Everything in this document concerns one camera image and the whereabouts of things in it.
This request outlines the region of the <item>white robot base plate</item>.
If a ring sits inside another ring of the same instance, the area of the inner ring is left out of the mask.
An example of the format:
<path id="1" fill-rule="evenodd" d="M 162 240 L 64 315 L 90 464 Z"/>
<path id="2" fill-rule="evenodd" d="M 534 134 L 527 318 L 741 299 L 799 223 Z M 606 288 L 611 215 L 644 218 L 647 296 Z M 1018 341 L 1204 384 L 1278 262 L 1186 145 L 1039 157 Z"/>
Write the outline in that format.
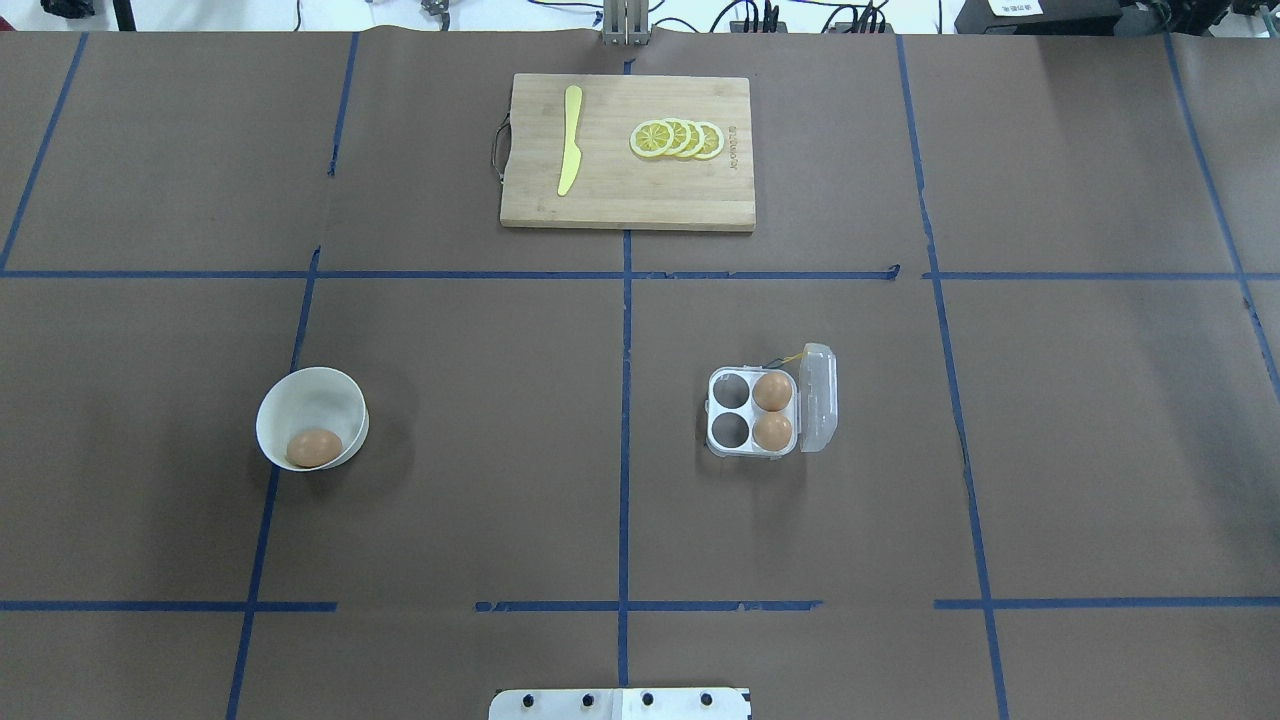
<path id="1" fill-rule="evenodd" d="M 750 691 L 732 687 L 508 689 L 489 719 L 751 719 Z"/>

